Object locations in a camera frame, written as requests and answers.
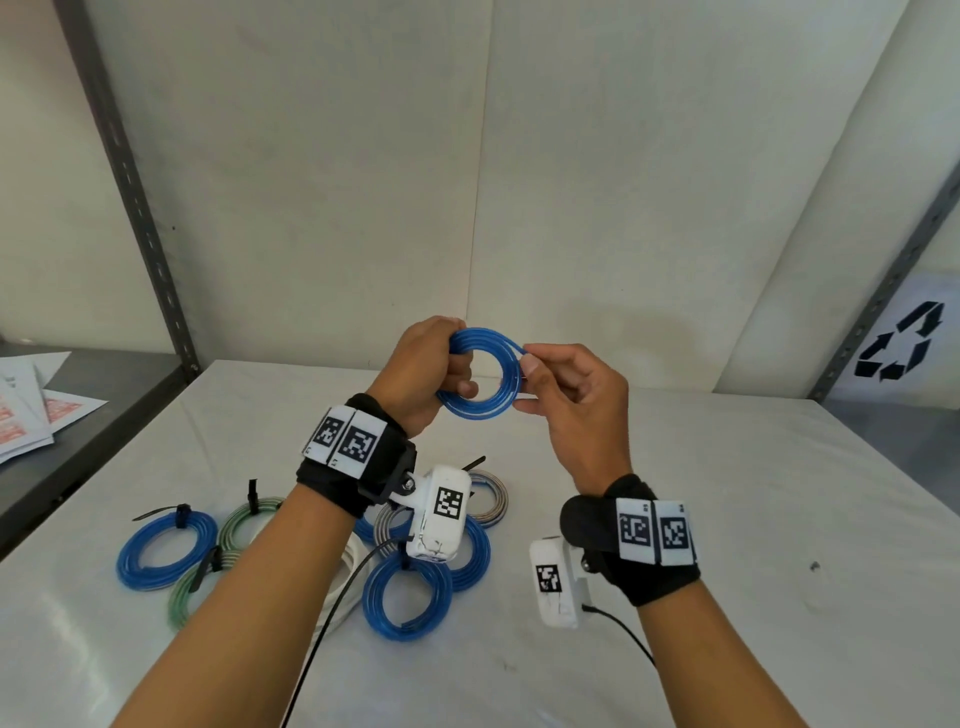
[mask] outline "white table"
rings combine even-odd
[[[130,518],[186,500],[221,521],[255,476],[262,495],[285,495],[324,409],[372,376],[216,362],[0,563],[0,725],[106,725],[173,636],[168,593],[114,576]],[[637,470],[690,505],[707,582],[811,725],[956,724],[957,516],[810,401],[639,390],[631,427]],[[544,422],[443,412],[418,448],[420,470],[487,454],[507,482],[491,569],[416,643],[379,638],[355,611],[324,641],[291,724],[670,725],[656,673],[616,625],[540,623],[527,548],[558,532],[573,494]],[[591,590],[636,624],[600,577]]]

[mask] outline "blue tube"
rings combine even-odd
[[[176,513],[160,516],[143,526],[124,544],[117,557],[117,577],[124,585],[138,592],[168,587],[216,546],[217,522],[206,513],[190,511],[186,517],[186,527],[197,532],[197,543],[193,545],[190,553],[165,567],[140,566],[140,557],[150,542],[164,531],[176,528],[176,522]]]
[[[464,531],[470,536],[470,542],[473,544],[473,554],[466,566],[450,570],[454,592],[462,592],[472,587],[483,578],[483,575],[487,573],[487,567],[490,565],[490,539],[477,519],[473,516],[467,516]]]
[[[410,569],[433,588],[433,596],[419,617],[400,625],[393,624],[383,611],[383,592],[391,577],[400,571],[402,560],[400,552],[394,551],[371,572],[363,588],[363,614],[373,631],[381,637],[395,642],[411,642],[432,632],[444,620],[453,600],[453,580],[446,564],[410,559]]]
[[[357,522],[353,525],[353,533],[359,536],[360,540],[367,546],[373,545],[373,524],[367,521],[366,514],[357,519]],[[410,533],[410,519],[390,527],[390,538],[392,539],[398,539],[408,533]]]
[[[464,328],[450,337],[450,353],[467,352],[493,354],[503,370],[500,388],[488,400],[465,400],[453,392],[438,392],[438,399],[444,407],[465,420],[488,420],[507,411],[519,394],[523,380],[516,355],[526,352],[519,344],[490,328]]]

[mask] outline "right hand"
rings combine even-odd
[[[583,344],[524,344],[520,391],[514,409],[542,415],[560,464],[585,496],[603,496],[633,472],[627,433],[628,385]]]

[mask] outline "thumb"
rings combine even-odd
[[[537,395],[543,414],[549,417],[567,402],[566,395],[560,391],[560,385],[553,372],[531,353],[520,358],[520,369],[527,377],[530,391]]]

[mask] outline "white plastic device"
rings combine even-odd
[[[435,465],[413,475],[414,491],[391,493],[390,500],[413,508],[407,555],[424,561],[449,561],[457,555],[467,522],[470,475],[449,465]]]
[[[590,604],[590,593],[582,557],[583,550],[561,536],[530,544],[537,605],[548,627],[575,629],[584,620],[582,607]]]

